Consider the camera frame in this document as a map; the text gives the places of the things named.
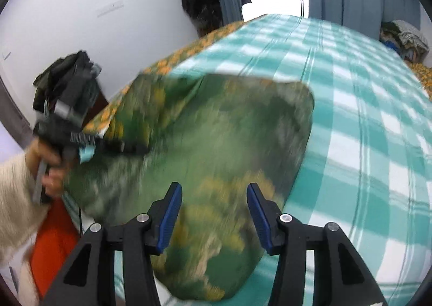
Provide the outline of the person left hand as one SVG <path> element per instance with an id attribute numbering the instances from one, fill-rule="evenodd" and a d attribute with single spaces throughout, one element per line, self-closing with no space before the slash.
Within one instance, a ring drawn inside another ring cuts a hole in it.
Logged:
<path id="1" fill-rule="evenodd" d="M 64 181 L 76 160 L 62 159 L 48 143 L 35 137 L 26 149 L 25 162 L 35 181 L 33 197 L 40 201 L 42 192 L 50 199 L 64 193 Z"/>

